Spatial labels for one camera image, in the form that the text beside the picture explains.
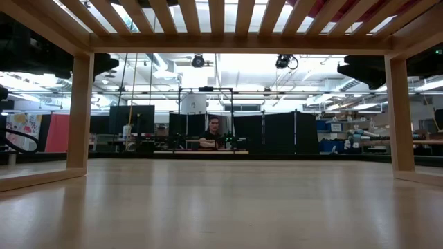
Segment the ceiling light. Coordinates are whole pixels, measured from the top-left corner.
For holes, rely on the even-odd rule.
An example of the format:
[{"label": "ceiling light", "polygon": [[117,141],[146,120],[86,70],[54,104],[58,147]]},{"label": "ceiling light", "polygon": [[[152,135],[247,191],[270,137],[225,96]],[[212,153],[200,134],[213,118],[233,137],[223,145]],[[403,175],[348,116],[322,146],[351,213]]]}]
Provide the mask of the ceiling light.
[{"label": "ceiling light", "polygon": [[364,109],[368,109],[371,107],[375,107],[377,104],[376,103],[369,103],[369,104],[360,104],[356,107],[353,107],[354,110],[364,110]]}]

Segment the wooden slat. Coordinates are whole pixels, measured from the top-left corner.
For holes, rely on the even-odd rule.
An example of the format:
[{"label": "wooden slat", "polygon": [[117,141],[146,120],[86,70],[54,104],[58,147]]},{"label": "wooden slat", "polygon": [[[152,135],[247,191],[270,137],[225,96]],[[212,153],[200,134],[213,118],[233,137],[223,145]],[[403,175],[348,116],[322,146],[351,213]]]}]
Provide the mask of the wooden slat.
[{"label": "wooden slat", "polygon": [[320,32],[325,28],[326,24],[331,21],[331,19],[337,14],[346,1],[347,0],[327,1],[307,29],[306,35],[320,34]]},{"label": "wooden slat", "polygon": [[61,9],[54,1],[47,0],[28,0],[35,9],[48,15],[55,22],[72,33],[83,44],[89,45],[89,32],[84,29],[75,19],[73,19],[66,11]]},{"label": "wooden slat", "polygon": [[286,0],[269,0],[264,11],[262,24],[258,30],[258,35],[270,35],[277,23]]},{"label": "wooden slat", "polygon": [[78,19],[99,36],[108,35],[105,27],[84,7],[80,1],[60,0]]},{"label": "wooden slat", "polygon": [[388,87],[390,148],[393,170],[415,171],[410,131],[408,74],[405,59],[385,57]]},{"label": "wooden slat", "polygon": [[352,36],[366,36],[371,30],[379,25],[386,18],[392,16],[402,5],[408,0],[391,0],[387,1],[380,9],[376,10],[375,14],[368,20],[363,22],[354,32]]},{"label": "wooden slat", "polygon": [[33,172],[25,176],[0,178],[0,192],[84,176],[86,169],[62,169]]},{"label": "wooden slat", "polygon": [[74,57],[67,168],[87,168],[93,72],[93,53]]},{"label": "wooden slat", "polygon": [[413,181],[416,183],[424,183],[443,187],[443,176],[420,174],[415,172],[394,171],[396,179]]},{"label": "wooden slat", "polygon": [[357,1],[348,12],[341,17],[340,21],[330,30],[328,33],[331,37],[338,37],[344,35],[346,30],[354,24],[371,6],[373,6],[378,0],[362,0]]},{"label": "wooden slat", "polygon": [[177,28],[175,27],[175,23],[172,18],[171,12],[169,11],[169,7],[168,4],[166,3],[166,0],[149,0],[149,1],[165,34],[167,35],[177,34]]},{"label": "wooden slat", "polygon": [[292,36],[297,33],[303,20],[305,20],[307,14],[314,6],[316,0],[298,0],[292,9],[291,15],[288,21],[284,25],[283,35]]},{"label": "wooden slat", "polygon": [[391,35],[393,52],[390,58],[403,58],[416,55],[443,41],[443,3],[432,7],[429,11]]},{"label": "wooden slat", "polygon": [[255,0],[239,0],[237,9],[237,21],[235,23],[235,34],[237,36],[247,36],[249,25],[251,25],[252,12],[254,11]]},{"label": "wooden slat", "polygon": [[259,37],[249,34],[239,39],[236,34],[225,34],[214,39],[211,34],[190,37],[187,34],[141,35],[108,37],[91,35],[91,47],[96,53],[283,53],[283,54],[331,54],[331,55],[386,55],[392,49],[390,39],[372,37],[283,37],[272,34]]},{"label": "wooden slat", "polygon": [[143,10],[141,9],[138,0],[120,0],[122,7],[126,10],[127,14],[131,17],[132,21],[137,25],[140,33],[145,35],[153,35],[150,22]]},{"label": "wooden slat", "polygon": [[114,7],[111,6],[109,0],[90,0],[90,2],[96,7],[96,9],[102,14],[102,16],[111,24],[111,26],[121,35],[130,35],[125,22],[120,15],[116,12]]},{"label": "wooden slat", "polygon": [[2,0],[0,1],[0,9],[72,55],[83,54],[90,50],[89,46],[84,44],[84,41],[79,40],[81,37],[77,38],[27,1]]},{"label": "wooden slat", "polygon": [[408,22],[421,15],[431,6],[438,3],[440,0],[421,0],[413,7],[409,8],[405,13],[392,19],[382,29],[374,34],[374,37],[387,37],[405,26]]},{"label": "wooden slat", "polygon": [[209,15],[211,33],[224,35],[224,0],[209,0]]},{"label": "wooden slat", "polygon": [[179,3],[188,34],[200,35],[199,16],[195,0],[179,0]]}]

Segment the metal pole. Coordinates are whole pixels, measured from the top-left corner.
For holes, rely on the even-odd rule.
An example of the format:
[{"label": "metal pole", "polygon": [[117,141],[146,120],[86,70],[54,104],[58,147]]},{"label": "metal pole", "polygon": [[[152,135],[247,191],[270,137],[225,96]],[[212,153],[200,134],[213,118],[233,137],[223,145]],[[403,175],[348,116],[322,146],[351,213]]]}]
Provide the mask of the metal pole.
[{"label": "metal pole", "polygon": [[230,90],[230,132],[234,134],[234,93]]}]

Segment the white cylinder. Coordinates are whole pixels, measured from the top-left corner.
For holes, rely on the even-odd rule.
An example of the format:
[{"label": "white cylinder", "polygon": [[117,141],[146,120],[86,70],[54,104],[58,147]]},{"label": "white cylinder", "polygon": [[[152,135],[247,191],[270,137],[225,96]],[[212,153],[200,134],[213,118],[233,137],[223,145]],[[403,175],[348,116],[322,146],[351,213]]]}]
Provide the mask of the white cylinder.
[{"label": "white cylinder", "polygon": [[181,114],[204,114],[206,112],[206,95],[189,94],[181,101]]},{"label": "white cylinder", "polygon": [[8,166],[9,167],[14,167],[16,159],[17,159],[17,154],[16,153],[12,152],[11,154],[9,154]]}]

